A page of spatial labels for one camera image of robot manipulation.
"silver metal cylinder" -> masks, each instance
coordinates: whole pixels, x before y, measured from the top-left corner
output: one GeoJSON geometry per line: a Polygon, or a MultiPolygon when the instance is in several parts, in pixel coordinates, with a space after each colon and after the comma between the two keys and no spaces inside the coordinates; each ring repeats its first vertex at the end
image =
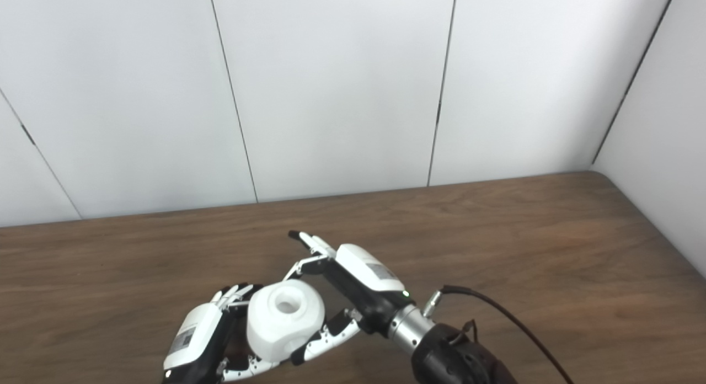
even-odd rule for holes
{"type": "Polygon", "coordinates": [[[400,348],[412,354],[426,332],[434,327],[431,319],[424,318],[419,308],[409,304],[393,318],[388,337],[400,348]]]}

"wooden table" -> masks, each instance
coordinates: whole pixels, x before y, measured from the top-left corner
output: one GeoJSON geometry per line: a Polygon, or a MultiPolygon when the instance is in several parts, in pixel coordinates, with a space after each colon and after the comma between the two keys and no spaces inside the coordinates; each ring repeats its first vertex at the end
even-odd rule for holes
{"type": "MultiPolygon", "coordinates": [[[[706,284],[607,178],[572,173],[0,229],[0,382],[159,382],[185,314],[225,284],[272,283],[306,251],[287,231],[356,243],[424,303],[471,286],[519,316],[575,382],[706,382],[706,284]]],[[[321,279],[327,307],[345,301],[321,279]]],[[[480,340],[521,384],[562,382],[479,301],[480,340]]],[[[360,334],[249,382],[414,382],[360,334]]]]}

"white cylindrical object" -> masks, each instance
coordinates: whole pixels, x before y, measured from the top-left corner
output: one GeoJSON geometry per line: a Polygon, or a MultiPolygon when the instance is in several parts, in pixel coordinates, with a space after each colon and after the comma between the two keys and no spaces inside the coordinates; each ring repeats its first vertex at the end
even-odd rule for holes
{"type": "Polygon", "coordinates": [[[303,281],[265,286],[250,298],[248,344],[264,361],[284,361],[321,329],[324,312],[321,296],[303,281]]]}

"white wall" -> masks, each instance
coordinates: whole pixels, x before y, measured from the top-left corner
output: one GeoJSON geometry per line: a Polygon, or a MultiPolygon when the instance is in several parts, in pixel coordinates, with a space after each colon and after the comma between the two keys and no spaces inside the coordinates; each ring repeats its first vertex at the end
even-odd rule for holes
{"type": "Polygon", "coordinates": [[[83,217],[255,201],[210,0],[0,0],[0,83],[83,217]]]}
{"type": "Polygon", "coordinates": [[[0,87],[83,217],[580,170],[665,3],[457,0],[431,167],[453,0],[0,0],[0,87]]]}
{"type": "Polygon", "coordinates": [[[457,0],[431,184],[590,167],[667,0],[457,0]]]}
{"type": "Polygon", "coordinates": [[[78,218],[0,94],[0,226],[78,218]]]}
{"type": "Polygon", "coordinates": [[[594,170],[706,275],[706,0],[672,0],[594,170]]]}
{"type": "Polygon", "coordinates": [[[260,201],[423,187],[453,0],[214,0],[260,201]]]}

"hole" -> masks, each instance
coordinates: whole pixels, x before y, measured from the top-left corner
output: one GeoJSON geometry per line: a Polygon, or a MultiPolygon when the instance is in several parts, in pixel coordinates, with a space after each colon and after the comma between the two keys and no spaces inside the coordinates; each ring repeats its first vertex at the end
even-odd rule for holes
{"type": "Polygon", "coordinates": [[[296,293],[283,291],[275,297],[275,307],[281,313],[295,313],[302,308],[302,298],[296,293]]]}

